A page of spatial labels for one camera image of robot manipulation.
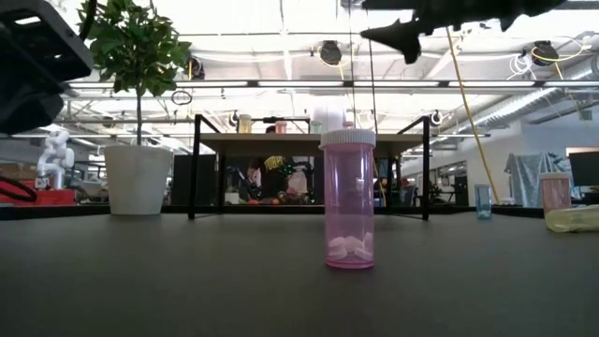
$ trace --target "person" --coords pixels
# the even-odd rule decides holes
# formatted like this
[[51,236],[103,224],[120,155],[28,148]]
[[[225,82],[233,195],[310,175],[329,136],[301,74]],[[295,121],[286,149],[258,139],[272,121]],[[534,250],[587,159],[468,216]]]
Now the person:
[[[269,126],[266,133],[275,133],[275,126]],[[289,158],[283,158],[280,155],[254,158],[247,169],[247,178],[250,182],[255,183],[255,173],[260,170],[262,197],[276,198],[279,192],[284,192],[287,189],[288,177],[282,172],[282,168],[289,163],[291,163]]]

